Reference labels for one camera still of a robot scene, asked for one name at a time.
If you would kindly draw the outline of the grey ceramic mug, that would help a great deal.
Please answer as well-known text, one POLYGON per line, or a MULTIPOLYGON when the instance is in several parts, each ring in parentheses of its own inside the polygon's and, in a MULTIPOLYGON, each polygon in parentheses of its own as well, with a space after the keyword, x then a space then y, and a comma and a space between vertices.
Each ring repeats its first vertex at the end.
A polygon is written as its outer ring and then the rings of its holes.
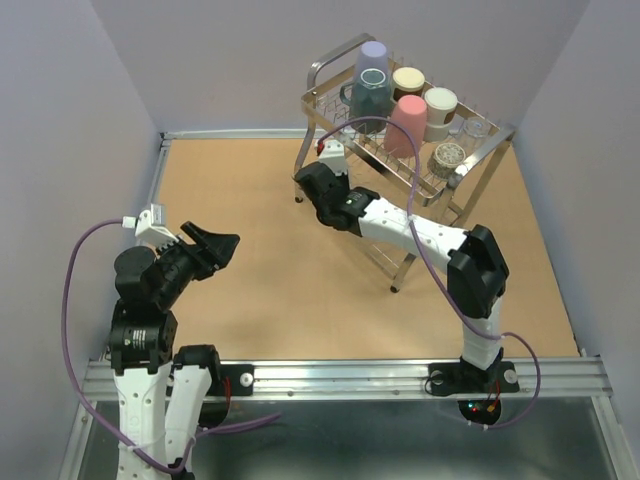
POLYGON ((391 86, 387 74, 376 68, 365 69, 357 80, 344 84, 340 100, 349 107, 349 118, 360 118, 352 128, 363 135, 372 135, 385 128, 392 108, 391 86))

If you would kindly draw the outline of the red plastic cup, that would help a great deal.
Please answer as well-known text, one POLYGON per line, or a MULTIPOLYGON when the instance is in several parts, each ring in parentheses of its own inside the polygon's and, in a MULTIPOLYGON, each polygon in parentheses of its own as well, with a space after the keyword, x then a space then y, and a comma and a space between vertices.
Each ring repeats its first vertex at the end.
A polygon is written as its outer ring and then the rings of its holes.
POLYGON ((404 159, 414 156, 413 146, 420 147, 427 122, 427 105, 418 96, 402 97, 394 107, 383 140, 387 153, 404 159))

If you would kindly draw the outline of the small grey metal cup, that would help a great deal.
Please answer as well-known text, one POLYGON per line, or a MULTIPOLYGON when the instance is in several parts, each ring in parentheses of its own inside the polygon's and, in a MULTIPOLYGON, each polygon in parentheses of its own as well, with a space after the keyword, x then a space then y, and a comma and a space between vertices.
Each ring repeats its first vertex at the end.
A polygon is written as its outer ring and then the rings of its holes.
POLYGON ((432 152, 428 168, 435 177, 446 180, 466 157, 466 152, 460 145, 451 142, 441 143, 432 152))

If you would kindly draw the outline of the purple plastic cup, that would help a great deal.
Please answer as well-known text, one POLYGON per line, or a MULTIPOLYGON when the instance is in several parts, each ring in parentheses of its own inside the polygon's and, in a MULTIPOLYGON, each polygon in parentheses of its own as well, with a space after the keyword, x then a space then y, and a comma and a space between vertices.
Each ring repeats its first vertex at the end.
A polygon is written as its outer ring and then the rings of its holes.
POLYGON ((359 79, 361 74, 368 69, 377 69, 385 75, 389 72, 388 50, 379 41, 367 41, 360 47, 354 67, 353 78, 359 79))

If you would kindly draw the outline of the steel-lined brown white cup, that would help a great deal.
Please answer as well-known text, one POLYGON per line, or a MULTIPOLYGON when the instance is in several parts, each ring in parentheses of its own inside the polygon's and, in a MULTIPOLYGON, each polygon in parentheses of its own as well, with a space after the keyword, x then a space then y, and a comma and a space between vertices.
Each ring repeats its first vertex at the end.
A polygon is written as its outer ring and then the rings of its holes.
POLYGON ((425 88, 423 72, 414 67, 400 67, 391 76, 391 98, 397 103, 402 97, 413 95, 421 97, 425 88))

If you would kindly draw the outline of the clear glass cup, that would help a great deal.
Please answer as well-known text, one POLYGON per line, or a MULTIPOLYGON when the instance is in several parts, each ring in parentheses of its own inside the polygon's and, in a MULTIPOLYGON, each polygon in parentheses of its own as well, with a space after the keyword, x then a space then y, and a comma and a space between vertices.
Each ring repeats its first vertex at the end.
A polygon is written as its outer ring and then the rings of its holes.
POLYGON ((470 156, 489 136, 491 124, 484 118, 473 116, 465 119, 455 137, 455 143, 470 156))

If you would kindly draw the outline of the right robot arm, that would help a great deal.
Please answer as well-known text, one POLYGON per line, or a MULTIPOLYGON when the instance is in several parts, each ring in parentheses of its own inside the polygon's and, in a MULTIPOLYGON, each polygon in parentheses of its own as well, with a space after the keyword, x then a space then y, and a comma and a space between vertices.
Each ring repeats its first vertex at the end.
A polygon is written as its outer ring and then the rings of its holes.
POLYGON ((465 230, 411 215, 372 190, 351 188, 345 175, 319 161, 299 170, 294 181, 322 225, 394 245, 422 258, 431 273, 445 275, 438 285, 463 322, 461 381, 472 390, 491 384, 502 360, 500 310, 509 277, 491 230, 482 225, 465 230))

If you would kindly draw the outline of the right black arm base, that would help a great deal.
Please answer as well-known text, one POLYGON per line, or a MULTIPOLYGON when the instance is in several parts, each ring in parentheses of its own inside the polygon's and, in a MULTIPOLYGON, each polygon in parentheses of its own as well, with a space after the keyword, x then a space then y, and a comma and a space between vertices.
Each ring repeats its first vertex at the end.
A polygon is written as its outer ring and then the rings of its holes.
POLYGON ((438 397, 457 394, 488 394, 496 392, 517 393, 520 391, 515 365, 499 361, 488 370, 481 370, 463 360, 431 363, 427 374, 430 393, 438 397))

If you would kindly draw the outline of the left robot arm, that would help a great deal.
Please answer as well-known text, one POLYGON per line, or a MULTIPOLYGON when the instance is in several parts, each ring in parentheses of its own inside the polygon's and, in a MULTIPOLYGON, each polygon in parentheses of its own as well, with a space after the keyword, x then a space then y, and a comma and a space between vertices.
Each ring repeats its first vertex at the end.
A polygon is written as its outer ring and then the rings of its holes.
POLYGON ((114 262, 116 302, 109 349, 119 402, 120 479, 192 479, 189 463, 206 394, 231 394, 217 349, 173 349, 178 322, 171 308, 193 281, 225 268, 240 242, 191 222, 182 239, 152 249, 135 246, 114 262))

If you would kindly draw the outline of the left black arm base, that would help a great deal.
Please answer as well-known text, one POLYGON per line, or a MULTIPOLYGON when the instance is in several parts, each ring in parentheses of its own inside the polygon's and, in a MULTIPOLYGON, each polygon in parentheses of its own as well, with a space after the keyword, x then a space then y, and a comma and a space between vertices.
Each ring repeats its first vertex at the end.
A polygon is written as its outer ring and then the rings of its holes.
POLYGON ((232 397, 249 397, 253 395, 254 381, 254 364, 223 362, 218 376, 214 378, 207 391, 207 395, 222 397, 227 391, 230 391, 232 397))

